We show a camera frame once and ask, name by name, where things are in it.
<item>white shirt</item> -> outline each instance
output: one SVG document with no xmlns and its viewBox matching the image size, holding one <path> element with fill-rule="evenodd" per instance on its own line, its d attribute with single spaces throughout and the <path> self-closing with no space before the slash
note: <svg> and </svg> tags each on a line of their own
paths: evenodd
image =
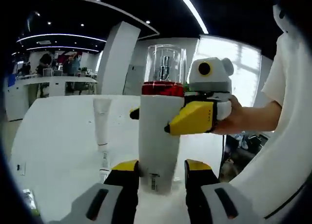
<svg viewBox="0 0 312 224">
<path fill-rule="evenodd" d="M 312 59 L 301 37 L 284 33 L 278 38 L 263 92 L 282 106 L 278 126 L 231 184 L 266 217 L 302 186 L 312 170 Z"/>
</svg>

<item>white table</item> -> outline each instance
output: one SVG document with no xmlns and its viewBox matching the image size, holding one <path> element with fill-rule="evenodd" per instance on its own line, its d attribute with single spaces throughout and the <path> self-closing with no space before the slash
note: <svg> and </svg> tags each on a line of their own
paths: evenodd
<svg viewBox="0 0 312 224">
<path fill-rule="evenodd" d="M 97 83 L 90 77 L 51 76 L 17 80 L 11 87 L 4 89 L 5 109 L 9 121 L 23 119 L 29 109 L 28 86 L 49 83 L 49 96 L 65 96 L 66 82 Z"/>
<path fill-rule="evenodd" d="M 95 139 L 92 95 L 37 99 L 16 134 L 11 156 L 18 186 L 34 191 L 45 221 L 60 220 L 72 201 L 100 181 L 101 154 Z M 138 96 L 106 95 L 112 105 L 108 117 L 111 166 L 138 158 L 138 121 L 129 110 L 139 106 Z M 218 176 L 222 136 L 214 134 L 181 137 L 175 184 L 170 196 L 146 194 L 139 189 L 136 223 L 188 223 L 185 205 L 184 160 L 209 164 Z M 26 163 L 26 174 L 16 172 Z"/>
</svg>

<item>white sleeve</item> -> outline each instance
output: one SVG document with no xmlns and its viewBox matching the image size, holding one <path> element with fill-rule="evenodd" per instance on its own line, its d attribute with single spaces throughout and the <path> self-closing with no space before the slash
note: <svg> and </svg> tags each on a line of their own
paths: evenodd
<svg viewBox="0 0 312 224">
<path fill-rule="evenodd" d="M 271 67 L 271 71 L 265 82 L 262 92 L 270 98 L 283 106 L 284 96 L 285 96 L 285 88 L 286 88 L 286 77 L 283 68 L 283 60 L 281 56 L 281 52 L 279 50 L 279 43 L 277 43 L 276 55 L 274 57 L 274 61 Z"/>
</svg>

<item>ceiling light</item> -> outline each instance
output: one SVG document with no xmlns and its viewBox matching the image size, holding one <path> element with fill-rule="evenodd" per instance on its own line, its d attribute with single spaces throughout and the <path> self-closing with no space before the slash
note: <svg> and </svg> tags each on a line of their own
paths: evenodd
<svg viewBox="0 0 312 224">
<path fill-rule="evenodd" d="M 26 40 L 26 39 L 30 39 L 30 38 L 34 38 L 34 37 L 43 37 L 43 36 L 70 36 L 70 37 L 83 37 L 83 38 L 87 38 L 87 39 L 92 39 L 92 40 L 98 40 L 98 41 L 102 41 L 102 42 L 106 42 L 105 40 L 99 39 L 99 38 L 95 38 L 95 37 L 87 37 L 87 36 L 82 36 L 82 35 L 76 35 L 76 34 L 65 34 L 65 33 L 49 33 L 49 34 L 39 34 L 39 35 L 33 35 L 33 36 L 29 36 L 29 37 L 24 37 L 22 39 L 17 40 L 16 42 L 22 41 L 22 40 Z"/>
<path fill-rule="evenodd" d="M 201 27 L 201 29 L 203 30 L 203 32 L 205 34 L 208 34 L 208 30 L 207 30 L 203 20 L 201 19 L 199 13 L 196 11 L 196 9 L 193 6 L 193 4 L 191 3 L 191 1 L 190 0 L 183 0 L 183 1 L 187 5 L 187 7 L 190 9 L 190 11 L 192 12 L 193 16 L 197 20 L 197 22 L 198 22 L 199 26 Z"/>
<path fill-rule="evenodd" d="M 43 49 L 43 48 L 68 48 L 68 49 L 89 50 L 89 51 L 99 52 L 98 50 L 79 48 L 79 47 L 72 47 L 72 46 L 41 46 L 41 47 L 29 48 L 29 49 L 26 49 L 26 50 L 35 50 L 35 49 Z"/>
</svg>

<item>white pillar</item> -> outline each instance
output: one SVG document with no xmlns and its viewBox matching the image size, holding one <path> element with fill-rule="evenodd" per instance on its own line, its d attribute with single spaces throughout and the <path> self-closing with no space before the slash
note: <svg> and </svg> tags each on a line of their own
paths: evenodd
<svg viewBox="0 0 312 224">
<path fill-rule="evenodd" d="M 98 68 L 97 93 L 122 95 L 140 29 L 121 22 L 111 29 Z"/>
</svg>

